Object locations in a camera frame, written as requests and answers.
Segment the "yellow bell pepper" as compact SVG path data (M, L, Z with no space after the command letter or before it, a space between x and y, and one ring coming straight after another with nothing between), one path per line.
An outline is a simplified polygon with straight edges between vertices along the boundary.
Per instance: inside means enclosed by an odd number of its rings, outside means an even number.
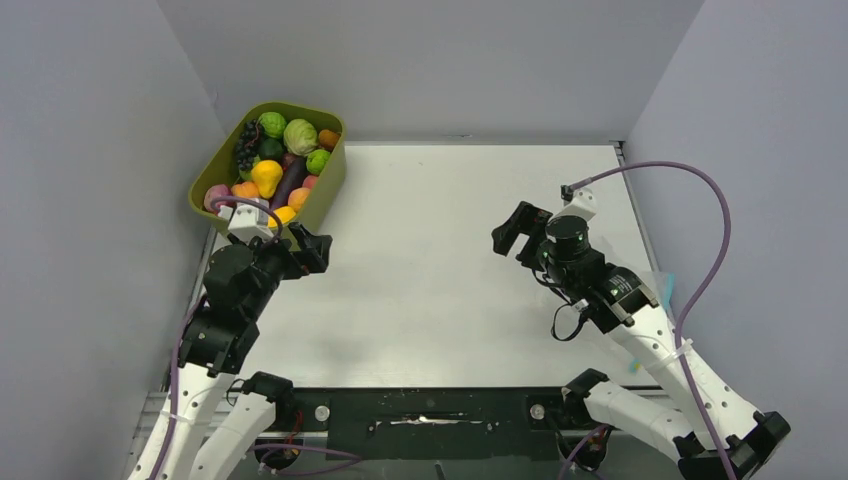
M283 175L283 167L275 160L261 160L251 170L252 182L256 185L259 196L264 199L274 196Z

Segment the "orange peach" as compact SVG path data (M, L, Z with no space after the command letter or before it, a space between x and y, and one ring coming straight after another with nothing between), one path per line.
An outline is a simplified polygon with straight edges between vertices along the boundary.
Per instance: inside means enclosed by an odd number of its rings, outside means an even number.
M260 198L259 188L252 181L245 181L232 186L231 193L233 196L247 199Z

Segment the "clear zip top bag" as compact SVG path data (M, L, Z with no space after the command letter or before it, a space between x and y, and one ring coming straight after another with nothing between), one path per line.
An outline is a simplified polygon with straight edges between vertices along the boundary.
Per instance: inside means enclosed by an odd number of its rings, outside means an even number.
M652 278L660 304L668 315L673 315L671 300L675 289L676 276L673 273L658 271L652 273Z

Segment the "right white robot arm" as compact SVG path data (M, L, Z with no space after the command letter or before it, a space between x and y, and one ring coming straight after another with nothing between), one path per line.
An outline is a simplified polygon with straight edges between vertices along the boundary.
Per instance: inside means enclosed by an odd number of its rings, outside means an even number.
M630 269L606 260L589 242L591 210L569 205L554 215L521 202L492 232L505 256L517 238L522 266L562 295L630 353L672 401L664 407L587 369L569 382L562 411L572 425L607 424L654 447L686 479L748 479L791 431L778 412L762 412L738 395L675 330L655 293Z

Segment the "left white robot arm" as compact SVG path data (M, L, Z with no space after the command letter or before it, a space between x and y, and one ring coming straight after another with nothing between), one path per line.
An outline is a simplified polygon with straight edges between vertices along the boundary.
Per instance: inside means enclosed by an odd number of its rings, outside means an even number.
M132 479L225 479L278 417L293 411L293 384L258 372L235 406L211 422L260 335L259 318L284 280L327 270L333 239L293 222L287 238L233 238L215 251L203 293L187 313L170 360L170 386Z

